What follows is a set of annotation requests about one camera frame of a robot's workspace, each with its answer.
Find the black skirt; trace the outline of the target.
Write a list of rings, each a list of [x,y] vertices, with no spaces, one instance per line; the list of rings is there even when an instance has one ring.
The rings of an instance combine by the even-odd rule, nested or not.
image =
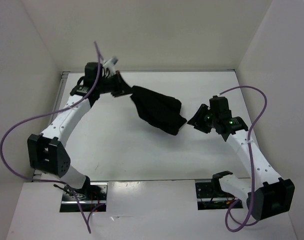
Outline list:
[[[140,119],[169,135],[178,135],[187,123],[187,119],[181,115],[180,100],[138,85],[130,89],[130,99]]]

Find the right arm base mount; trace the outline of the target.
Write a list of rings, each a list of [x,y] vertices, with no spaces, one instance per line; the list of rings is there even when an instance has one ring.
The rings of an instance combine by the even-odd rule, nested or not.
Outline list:
[[[199,211],[228,209],[237,200],[230,193],[214,191],[211,180],[208,179],[196,181],[195,191]]]

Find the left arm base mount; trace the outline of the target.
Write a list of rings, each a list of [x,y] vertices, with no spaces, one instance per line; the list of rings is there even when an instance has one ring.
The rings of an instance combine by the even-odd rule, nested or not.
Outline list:
[[[96,186],[99,189],[98,193],[93,193],[91,196],[82,196],[76,193],[78,200],[80,202],[83,212],[89,213],[92,210],[94,212],[105,212],[107,208],[107,192],[108,183],[107,182],[91,182],[92,186]],[[74,195],[66,188],[62,188],[57,184],[54,187],[63,191],[60,212],[61,213],[76,213],[79,212],[79,207]]]

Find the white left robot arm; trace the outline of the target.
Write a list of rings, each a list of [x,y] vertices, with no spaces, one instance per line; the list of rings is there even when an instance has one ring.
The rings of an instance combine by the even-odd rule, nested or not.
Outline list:
[[[40,134],[32,134],[27,140],[30,166],[56,177],[80,200],[87,199],[100,189],[90,183],[90,178],[71,164],[65,147],[73,130],[82,117],[92,108],[101,94],[120,97],[130,92],[120,73],[105,77],[86,74],[72,88],[65,108]]]

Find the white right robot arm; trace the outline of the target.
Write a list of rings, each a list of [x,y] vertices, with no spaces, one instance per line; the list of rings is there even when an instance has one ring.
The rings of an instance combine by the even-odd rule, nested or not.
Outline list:
[[[205,134],[215,130],[237,154],[249,173],[251,183],[247,183],[230,171],[216,173],[211,179],[211,191],[221,197],[229,193],[237,197],[250,211],[251,216],[263,220],[290,210],[295,186],[290,179],[283,179],[270,165],[255,144],[244,120],[232,117],[231,110],[219,112],[202,104],[188,121]]]

